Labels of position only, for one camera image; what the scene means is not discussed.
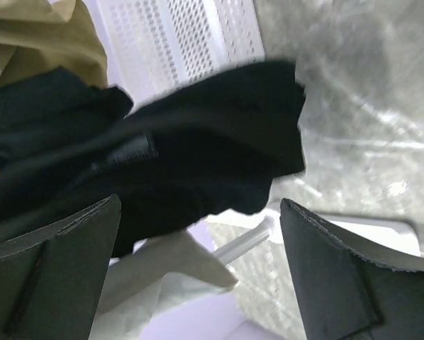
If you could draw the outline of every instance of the white rod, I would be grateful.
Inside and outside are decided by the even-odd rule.
[[[271,234],[271,223],[273,223],[273,221],[270,217],[264,218],[256,228],[251,229],[221,248],[218,248],[213,252],[213,255],[222,264],[230,264],[262,242],[267,241]]]

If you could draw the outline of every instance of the black fabric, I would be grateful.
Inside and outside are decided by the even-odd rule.
[[[289,268],[308,340],[424,339],[424,259],[281,203]]]
[[[304,169],[297,126],[303,102],[288,62],[213,76],[87,142],[9,164],[0,177],[0,222],[47,202],[62,214],[74,213],[116,193],[122,221],[113,255],[122,256],[139,239],[183,229],[210,213],[255,213],[267,202],[274,177]],[[150,157],[107,157],[142,137]],[[85,164],[93,162],[92,169],[107,170],[78,182]],[[32,227],[60,217],[45,214]]]
[[[120,207],[113,196],[0,243],[0,339],[88,338]]]
[[[117,88],[88,87],[63,68],[0,89],[0,174],[8,163],[97,136],[131,107]]]

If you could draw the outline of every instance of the wrinkled plastic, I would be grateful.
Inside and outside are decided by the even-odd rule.
[[[296,58],[307,94],[307,172],[272,199],[410,221],[424,256],[424,0],[255,4],[266,57]]]

